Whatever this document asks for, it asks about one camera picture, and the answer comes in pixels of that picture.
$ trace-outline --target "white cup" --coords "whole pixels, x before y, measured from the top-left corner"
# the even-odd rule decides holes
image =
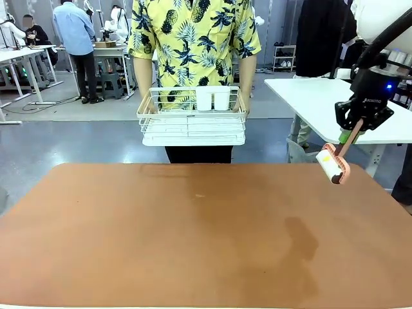
[[[230,87],[218,86],[214,90],[214,109],[216,111],[227,111],[229,109]]]

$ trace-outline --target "black jacket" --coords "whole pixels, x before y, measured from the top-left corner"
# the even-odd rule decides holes
[[[304,0],[297,27],[296,75],[318,77],[331,71],[347,5],[343,0]],[[343,43],[357,36],[350,13]]]
[[[30,34],[34,34],[36,36],[36,39],[28,39],[27,36]],[[48,41],[49,37],[47,36],[46,32],[44,32],[43,28],[41,28],[39,25],[35,24],[34,26],[26,30],[26,42],[28,45],[50,45],[50,43],[47,43]]]

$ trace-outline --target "gray floor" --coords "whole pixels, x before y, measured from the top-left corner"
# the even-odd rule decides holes
[[[248,120],[247,142],[235,147],[233,162],[285,163],[285,138],[291,123],[291,119]],[[318,148],[323,144],[315,134],[310,141]],[[405,147],[387,147],[375,177],[381,186],[393,187],[404,154]],[[347,158],[363,167],[368,161],[356,147],[350,149]],[[136,121],[26,122],[21,126],[0,126],[0,187],[10,193],[9,206],[50,169],[65,162],[160,163],[167,162],[167,157],[161,147],[142,145]]]
[[[293,73],[257,74],[253,91],[252,112],[250,118],[292,118],[291,109],[275,95],[265,84],[265,79],[290,78]],[[69,74],[58,74],[58,80],[64,83],[41,92],[44,101],[62,101],[77,95],[73,77]],[[17,92],[2,93],[0,99],[6,103],[17,96]],[[136,110],[141,101],[138,91],[127,101],[123,99],[108,99],[96,105],[82,105],[79,101],[72,102],[36,113],[38,110],[23,111],[27,103],[37,100],[31,95],[8,106],[4,111],[7,120],[23,121],[101,121],[101,120],[136,120]]]

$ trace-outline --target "storage rack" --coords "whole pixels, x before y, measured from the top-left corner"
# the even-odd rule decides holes
[[[282,49],[291,49],[291,50],[293,50],[293,53],[292,53],[293,55],[292,55],[292,56],[277,57],[277,56],[276,56],[276,55],[277,55],[277,52],[278,52],[279,50],[282,50]],[[293,70],[296,68],[296,66],[295,66],[295,58],[296,58],[296,45],[275,46],[275,55],[274,55],[274,61],[273,61],[273,71],[278,70],[278,69],[281,69],[281,70],[289,69],[291,72],[293,72]],[[288,66],[287,66],[287,67],[276,66],[276,62],[277,62],[279,59],[283,59],[283,60],[291,59],[291,63],[292,63],[291,67],[288,67]]]

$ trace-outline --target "black pants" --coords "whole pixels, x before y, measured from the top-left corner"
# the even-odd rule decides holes
[[[412,205],[412,144],[406,149],[404,167],[392,192],[392,197],[404,205]]]
[[[233,146],[165,147],[173,164],[215,163],[230,164]]]
[[[79,85],[80,95],[88,97],[86,89],[86,76],[88,77],[90,100],[97,99],[97,78],[95,67],[95,56],[93,52],[87,55],[71,55],[77,68],[77,84]]]

